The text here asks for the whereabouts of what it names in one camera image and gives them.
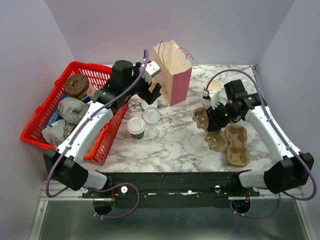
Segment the white plastic cup lid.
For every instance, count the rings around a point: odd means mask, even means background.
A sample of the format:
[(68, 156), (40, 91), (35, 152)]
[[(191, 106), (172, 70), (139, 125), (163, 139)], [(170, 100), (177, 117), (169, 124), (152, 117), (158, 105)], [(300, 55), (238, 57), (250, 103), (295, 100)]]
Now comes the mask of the white plastic cup lid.
[(128, 122), (127, 122), (127, 130), (133, 134), (133, 135), (138, 135), (144, 132), (146, 124), (145, 121), (140, 118), (140, 117), (132, 117)]

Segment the pink and cream paper bag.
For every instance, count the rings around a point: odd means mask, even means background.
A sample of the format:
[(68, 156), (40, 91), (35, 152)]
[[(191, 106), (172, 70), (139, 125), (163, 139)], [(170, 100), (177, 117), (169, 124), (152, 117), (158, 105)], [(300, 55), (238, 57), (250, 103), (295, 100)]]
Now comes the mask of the pink and cream paper bag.
[(154, 78), (161, 85), (161, 94), (168, 106), (186, 100), (191, 81), (194, 57), (174, 41), (160, 41), (153, 47), (153, 60), (159, 65), (160, 73)]

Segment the black paper coffee cup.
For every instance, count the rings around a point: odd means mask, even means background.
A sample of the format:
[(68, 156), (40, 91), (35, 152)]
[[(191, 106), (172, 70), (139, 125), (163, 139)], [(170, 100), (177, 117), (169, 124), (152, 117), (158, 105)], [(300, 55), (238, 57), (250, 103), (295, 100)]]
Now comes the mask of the black paper coffee cup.
[(140, 140), (144, 137), (145, 132), (142, 131), (140, 133), (130, 133), (134, 139)]

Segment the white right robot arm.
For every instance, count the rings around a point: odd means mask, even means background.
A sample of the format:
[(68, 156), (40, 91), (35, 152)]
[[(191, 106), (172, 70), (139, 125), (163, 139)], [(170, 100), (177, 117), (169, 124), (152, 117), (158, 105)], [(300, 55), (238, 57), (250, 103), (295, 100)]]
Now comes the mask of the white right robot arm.
[(221, 103), (217, 91), (203, 89), (203, 99), (210, 101), (210, 107), (206, 110), (208, 131), (219, 131), (231, 120), (241, 118), (257, 132), (273, 162), (266, 171), (248, 170), (240, 173), (238, 179), (230, 183), (230, 191), (241, 196), (248, 188), (256, 187), (278, 194), (305, 185), (314, 158), (309, 152), (303, 153), (289, 140), (273, 119), (267, 102), (257, 92), (249, 94), (240, 79), (226, 83), (224, 90), (228, 100), (226, 104)]

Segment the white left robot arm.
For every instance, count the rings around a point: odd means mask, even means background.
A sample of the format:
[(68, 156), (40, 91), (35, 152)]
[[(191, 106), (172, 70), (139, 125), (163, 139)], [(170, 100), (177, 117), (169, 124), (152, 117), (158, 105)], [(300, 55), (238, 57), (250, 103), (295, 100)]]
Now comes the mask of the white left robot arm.
[(89, 188), (101, 198), (111, 191), (108, 177), (104, 173), (90, 171), (81, 166), (87, 151), (103, 127), (127, 104), (128, 99), (138, 95), (152, 104), (160, 95), (161, 85), (157, 83), (149, 90), (153, 78), (161, 72), (155, 61), (132, 64), (117, 60), (111, 69), (110, 79), (93, 97), (93, 102), (80, 123), (56, 150), (44, 153), (48, 179), (54, 179), (77, 191)]

